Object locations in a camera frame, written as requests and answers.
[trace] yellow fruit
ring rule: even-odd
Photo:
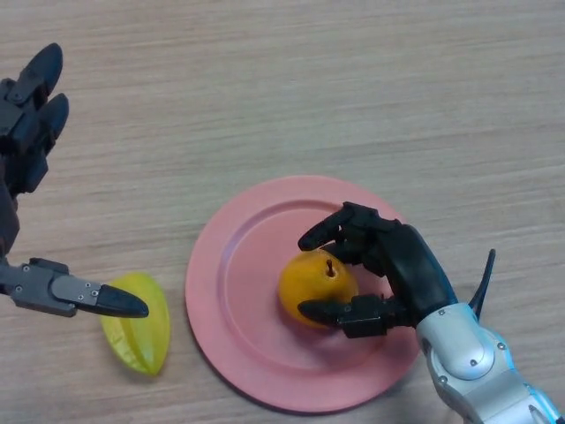
[[[146,318],[101,316],[112,351],[127,367],[145,375],[158,375],[170,341],[169,308],[159,284],[145,273],[132,272],[110,285],[137,296],[149,308]]]
[[[288,263],[279,278],[278,295],[290,316],[320,329],[324,326],[304,317],[298,305],[313,299],[347,303],[358,295],[358,284],[343,263],[318,249],[303,252]]]

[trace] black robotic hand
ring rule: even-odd
[[[431,312],[458,302],[451,283],[427,243],[412,226],[379,216],[376,209],[344,202],[298,241],[303,250],[322,248],[339,261],[362,265],[385,276],[394,296],[369,294],[349,304],[307,300],[299,305],[307,318],[343,329],[347,337],[370,337],[398,326],[416,327]],[[492,269],[491,251],[483,282],[471,301],[479,316]]]
[[[145,317],[147,305],[126,291],[82,280],[66,265],[32,258],[19,267],[6,255],[19,233],[18,195],[32,193],[48,172],[47,156],[69,116],[64,94],[49,100],[63,70],[63,51],[52,43],[21,71],[0,82],[0,294],[19,307],[62,316]]]

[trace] wood grain surface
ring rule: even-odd
[[[162,375],[112,356],[98,319],[0,299],[0,422],[461,421],[422,359],[348,413],[295,417],[224,386],[184,304],[192,246],[261,181],[362,185],[419,228],[462,299],[495,247],[485,324],[565,410],[565,4],[558,0],[0,0],[0,78],[50,42],[71,115],[21,198],[11,262],[107,282],[153,274],[170,304]]]

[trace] pear stem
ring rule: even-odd
[[[332,263],[331,259],[328,259],[326,261],[326,264],[328,265],[328,272],[326,273],[328,276],[335,276],[335,272],[334,272],[334,264]]]

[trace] robotic arm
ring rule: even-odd
[[[47,155],[64,129],[69,102],[49,100],[63,70],[63,51],[40,51],[17,80],[0,81],[0,294],[16,306],[66,317],[78,310],[140,318],[147,305],[132,294],[77,278],[62,263],[32,258],[11,266],[6,255],[19,232],[18,196],[33,193],[48,171]]]
[[[565,424],[551,400],[516,370],[501,335],[480,324],[494,250],[477,292],[464,303],[416,229],[383,219],[375,209],[345,202],[298,246],[362,264],[385,276],[394,293],[389,299],[360,295],[350,304],[308,300],[299,305],[300,312],[349,338],[414,328],[439,397],[465,424]]]

